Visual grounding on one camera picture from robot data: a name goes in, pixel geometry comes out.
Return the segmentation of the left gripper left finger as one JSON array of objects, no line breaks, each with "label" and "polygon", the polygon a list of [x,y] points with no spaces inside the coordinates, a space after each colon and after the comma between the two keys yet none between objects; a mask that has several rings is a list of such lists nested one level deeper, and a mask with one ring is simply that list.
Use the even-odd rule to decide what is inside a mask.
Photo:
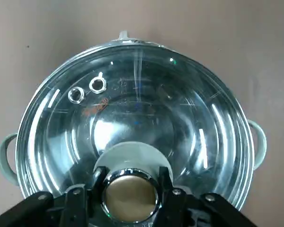
[{"label": "left gripper left finger", "polygon": [[2,213],[0,227],[89,227],[104,178],[101,166],[90,181],[70,186],[59,197],[36,192]]}]

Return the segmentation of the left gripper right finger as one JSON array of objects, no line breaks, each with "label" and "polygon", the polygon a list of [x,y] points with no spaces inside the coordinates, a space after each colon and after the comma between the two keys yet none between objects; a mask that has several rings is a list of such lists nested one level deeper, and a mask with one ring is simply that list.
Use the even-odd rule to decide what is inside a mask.
[{"label": "left gripper right finger", "polygon": [[159,227],[254,227],[246,216],[216,193],[200,197],[187,194],[171,182],[169,169],[160,167],[159,186],[162,204],[158,211]]}]

